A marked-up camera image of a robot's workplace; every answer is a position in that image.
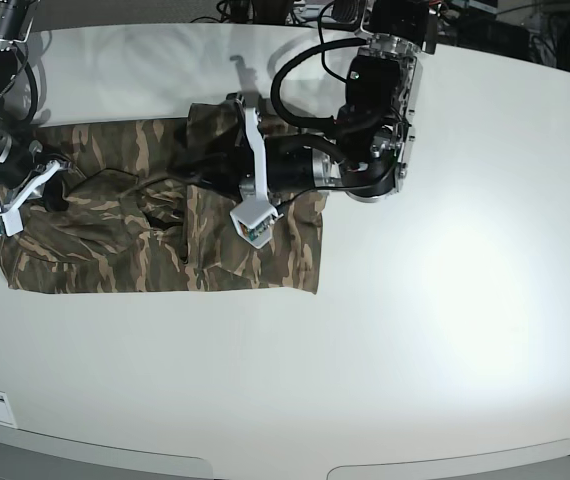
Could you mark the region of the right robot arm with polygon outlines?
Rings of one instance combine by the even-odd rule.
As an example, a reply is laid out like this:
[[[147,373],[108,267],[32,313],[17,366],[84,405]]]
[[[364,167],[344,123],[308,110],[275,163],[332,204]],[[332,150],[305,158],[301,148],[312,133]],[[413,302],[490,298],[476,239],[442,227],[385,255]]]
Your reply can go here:
[[[35,137],[39,91],[27,39],[37,1],[0,1],[0,187],[24,193],[50,212],[65,211],[63,172],[70,161]],[[0,214],[6,208],[1,203]]]

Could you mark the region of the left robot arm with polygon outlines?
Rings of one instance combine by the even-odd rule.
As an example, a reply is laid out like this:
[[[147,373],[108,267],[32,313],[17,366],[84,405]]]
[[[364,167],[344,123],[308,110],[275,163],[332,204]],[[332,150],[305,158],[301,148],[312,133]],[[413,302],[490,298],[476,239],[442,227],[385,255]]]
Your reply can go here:
[[[269,99],[276,116],[297,133],[269,138],[263,161],[251,159],[248,140],[224,153],[216,192],[236,201],[255,193],[260,166],[266,168],[267,194],[285,194],[290,202],[312,192],[345,192],[361,200],[397,192],[414,139],[419,56],[434,53],[437,23],[426,1],[373,1],[364,6],[356,35],[320,41],[286,62]],[[347,48],[357,52],[342,77],[344,102],[335,115],[301,116],[286,107],[282,85],[289,73]]]

